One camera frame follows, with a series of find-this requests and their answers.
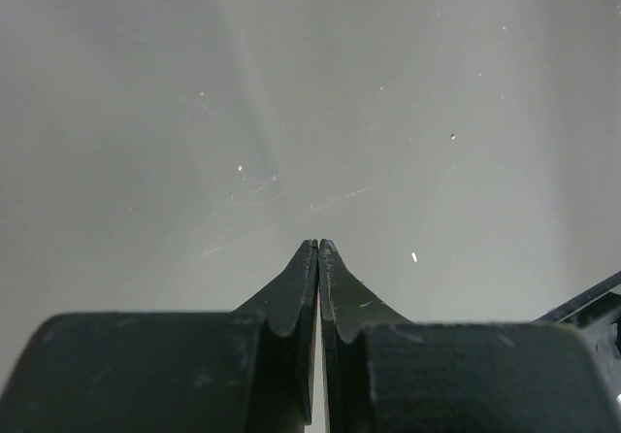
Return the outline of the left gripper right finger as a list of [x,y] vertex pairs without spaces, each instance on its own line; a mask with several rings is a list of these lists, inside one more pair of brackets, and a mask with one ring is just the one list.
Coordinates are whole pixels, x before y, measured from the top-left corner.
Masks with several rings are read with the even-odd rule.
[[318,249],[318,296],[328,432],[375,432],[366,328],[409,324],[346,267],[333,241]]

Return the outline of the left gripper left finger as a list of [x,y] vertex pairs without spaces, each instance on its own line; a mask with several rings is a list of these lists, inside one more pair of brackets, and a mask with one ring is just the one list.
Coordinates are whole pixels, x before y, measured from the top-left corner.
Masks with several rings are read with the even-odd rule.
[[237,314],[263,318],[252,359],[246,426],[311,424],[318,243],[305,240],[275,278]]

